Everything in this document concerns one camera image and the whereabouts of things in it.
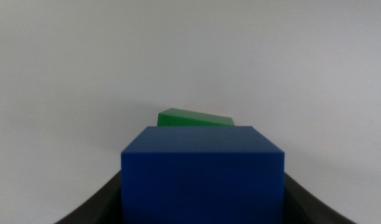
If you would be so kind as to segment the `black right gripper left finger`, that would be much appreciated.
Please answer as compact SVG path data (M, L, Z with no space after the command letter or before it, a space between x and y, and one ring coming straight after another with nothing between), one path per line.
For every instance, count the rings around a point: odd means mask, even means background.
M121 172L115 174L100 190L56 224L120 222Z

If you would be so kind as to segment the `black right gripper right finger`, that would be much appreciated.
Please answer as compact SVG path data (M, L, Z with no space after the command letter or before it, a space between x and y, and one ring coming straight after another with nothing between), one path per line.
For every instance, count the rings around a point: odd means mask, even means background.
M284 224L355 224L285 174Z

